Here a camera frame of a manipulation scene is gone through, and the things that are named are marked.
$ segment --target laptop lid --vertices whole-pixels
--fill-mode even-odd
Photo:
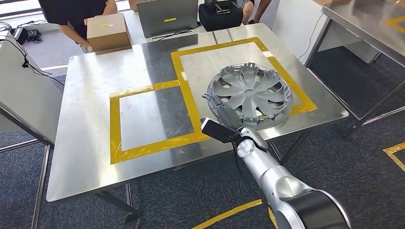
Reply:
[[[152,0],[137,8],[145,38],[197,27],[198,0]]]

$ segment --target person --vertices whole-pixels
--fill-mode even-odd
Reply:
[[[255,7],[255,0],[245,0],[242,4],[243,18],[242,24],[248,24],[250,16],[253,13],[253,7]]]
[[[87,41],[87,19],[117,12],[114,0],[39,0],[39,4],[46,20],[58,24],[85,53],[93,52]]]
[[[262,18],[263,13],[266,11],[270,2],[271,2],[271,0],[260,0],[259,6],[257,7],[255,17],[253,18],[253,20],[249,21],[249,24],[259,23],[260,18]]]

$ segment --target yellow tape square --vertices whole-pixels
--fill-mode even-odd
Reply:
[[[402,16],[399,18],[392,18],[392,19],[385,20],[385,23],[392,26],[394,29],[396,29],[402,33],[405,33],[405,28],[399,25],[400,22],[404,22],[404,21],[405,21],[405,16]]]
[[[180,146],[185,146],[192,143],[201,142],[210,139],[209,136],[204,135],[201,132],[200,115],[198,112],[197,105],[194,101],[190,85],[185,76],[183,65],[181,63],[180,57],[183,55],[205,52],[210,50],[221,49],[225,47],[231,47],[239,44],[255,43],[260,51],[266,56],[268,61],[274,66],[274,68],[280,73],[281,77],[287,82],[291,87],[293,92],[301,100],[301,104],[293,106],[290,115],[297,115],[300,113],[310,112],[317,109],[316,105],[311,101],[311,99],[304,93],[304,91],[297,85],[297,83],[291,78],[287,71],[281,66],[277,59],[270,55],[267,47],[257,38],[248,38],[234,42],[216,44],[206,47],[200,47],[195,49],[189,49],[184,51],[177,51],[171,53],[171,58],[173,61],[174,70],[177,75],[177,80],[156,83],[154,85],[134,88],[130,90],[125,90],[123,92],[118,92],[110,95],[110,153],[111,153],[111,164],[122,162],[125,160],[130,160],[140,156],[146,156],[149,154],[157,153],[162,150],[173,149]],[[121,123],[120,123],[120,111],[119,111],[119,99],[122,97],[156,91],[171,87],[179,86],[182,96],[184,98],[184,103],[187,108],[187,112],[190,117],[190,121],[194,132],[182,135],[159,142],[147,144],[144,146],[135,147],[128,150],[122,150],[121,147]]]
[[[405,142],[396,146],[384,149],[383,151],[405,172],[404,163],[395,156],[395,153],[405,149]]]

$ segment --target metal table top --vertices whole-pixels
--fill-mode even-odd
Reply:
[[[46,199],[57,201],[94,194],[153,172],[231,150],[229,144],[211,139],[111,165],[109,95],[176,79],[171,52],[252,37],[262,41],[318,107],[294,115],[284,124],[260,130],[264,139],[299,133],[348,116],[264,24],[137,44],[131,50],[108,54],[74,56],[68,65]],[[182,56],[191,90],[205,91],[206,82],[230,62],[254,61],[265,65],[263,54],[258,55],[257,50],[251,44],[243,44]],[[193,97],[200,115],[212,116],[206,101],[199,99],[199,94],[193,93]],[[178,87],[121,98],[120,118],[123,149],[184,135],[192,129]]]
[[[405,66],[404,0],[352,0],[322,10],[333,21]]]

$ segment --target table leg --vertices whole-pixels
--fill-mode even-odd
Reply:
[[[387,101],[390,101],[392,98],[394,98],[395,96],[397,96],[398,93],[401,92],[401,90],[403,90],[405,88],[405,81],[403,81],[400,85],[398,85],[392,92],[390,92],[384,99],[382,99],[379,103],[377,103],[377,105],[375,105],[369,112],[367,112],[367,114],[365,116],[363,116],[359,121],[357,121],[353,127],[351,128],[351,130],[349,130],[348,135],[350,135],[353,131],[355,131],[356,129],[360,128],[363,125],[372,123],[374,121],[377,121],[379,119],[394,115],[400,111],[405,110],[405,106],[398,108],[396,110],[387,112],[385,114],[379,115],[377,117],[374,117],[372,119],[370,119],[374,114],[376,114]]]
[[[305,61],[304,66],[309,68],[309,65],[311,64],[312,60],[314,59],[315,54],[318,52],[320,45],[322,44],[323,40],[325,39],[326,34],[328,33],[328,30],[330,26],[332,25],[332,20],[328,19],[328,23],[322,28],[322,34],[321,36],[318,37],[318,39],[315,41],[314,48],[309,52],[307,61]]]
[[[36,144],[38,142],[39,142],[38,139],[33,139],[30,141],[21,142],[21,143],[12,145],[12,146],[3,147],[3,148],[0,148],[0,153],[4,153],[4,152],[10,151],[10,150],[18,149],[18,148],[25,147],[25,146],[30,146],[30,145]]]
[[[298,149],[298,147],[305,141],[305,139],[309,136],[311,131],[307,130],[303,133],[299,134],[297,139],[295,140],[294,144],[288,149],[286,155],[281,159],[280,164],[284,165],[294,154],[294,152]]]
[[[278,161],[281,161],[281,159],[282,159],[281,154],[280,154],[280,151],[277,149],[276,145],[272,142],[269,142],[268,144],[273,149],[273,152],[276,154]]]
[[[43,154],[41,176],[39,179],[39,185],[38,185],[38,190],[37,190],[37,199],[35,201],[34,216],[32,217],[31,229],[35,229],[38,226],[38,218],[39,218],[39,213],[40,213],[40,209],[41,209],[42,194],[43,194],[43,185],[45,183],[45,176],[46,176],[46,170],[48,167],[48,159],[49,159],[50,150],[51,150],[51,145],[47,145],[45,147],[45,152]]]
[[[123,229],[138,229],[140,226],[140,218],[139,218],[140,211],[138,209],[132,207],[131,186],[129,184],[126,184],[125,189],[127,192],[127,203],[128,204],[122,202],[120,199],[111,195],[107,191],[102,191],[102,192],[96,193],[95,195],[98,198],[114,205],[115,207],[117,207],[123,211],[131,213],[127,216],[127,219],[124,222]]]
[[[129,183],[125,184],[125,191],[127,193],[127,204],[132,207],[131,185]]]
[[[115,207],[117,207],[117,208],[119,208],[119,209],[121,209],[123,211],[129,212],[129,213],[133,214],[136,217],[140,216],[140,211],[138,209],[133,208],[130,205],[122,202],[120,199],[118,199],[117,197],[111,195],[107,191],[102,191],[102,192],[96,193],[95,195],[98,198],[100,198],[100,199],[114,205]]]

